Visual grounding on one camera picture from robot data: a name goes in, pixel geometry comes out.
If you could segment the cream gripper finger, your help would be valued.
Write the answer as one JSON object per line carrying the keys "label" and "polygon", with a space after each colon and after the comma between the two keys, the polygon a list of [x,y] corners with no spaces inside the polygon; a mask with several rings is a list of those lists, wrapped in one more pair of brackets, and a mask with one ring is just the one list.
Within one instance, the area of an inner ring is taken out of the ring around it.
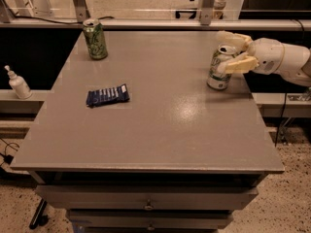
{"label": "cream gripper finger", "polygon": [[259,66],[259,61],[248,53],[243,52],[236,57],[222,62],[218,67],[217,71],[222,74],[233,74],[233,73],[248,73]]}
{"label": "cream gripper finger", "polygon": [[246,51],[253,39],[244,34],[232,33],[228,31],[218,31],[216,39],[220,43],[235,46],[238,51]]}

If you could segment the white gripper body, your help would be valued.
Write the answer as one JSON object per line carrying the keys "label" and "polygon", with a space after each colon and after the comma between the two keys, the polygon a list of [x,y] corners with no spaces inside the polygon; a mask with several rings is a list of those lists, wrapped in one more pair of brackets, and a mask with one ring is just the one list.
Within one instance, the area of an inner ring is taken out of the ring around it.
{"label": "white gripper body", "polygon": [[254,72],[270,75],[279,68],[284,56],[284,47],[277,40],[260,38],[248,46],[248,53],[258,61]]}

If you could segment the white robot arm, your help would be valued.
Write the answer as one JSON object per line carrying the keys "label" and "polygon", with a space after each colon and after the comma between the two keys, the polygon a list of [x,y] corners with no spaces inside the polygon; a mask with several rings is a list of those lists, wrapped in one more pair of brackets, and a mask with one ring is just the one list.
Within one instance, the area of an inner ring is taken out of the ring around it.
{"label": "white robot arm", "polygon": [[248,35],[218,31],[216,39],[233,47],[237,55],[221,63],[217,70],[222,74],[248,73],[277,74],[283,80],[309,86],[310,49],[303,46],[281,43],[274,39],[253,40]]}

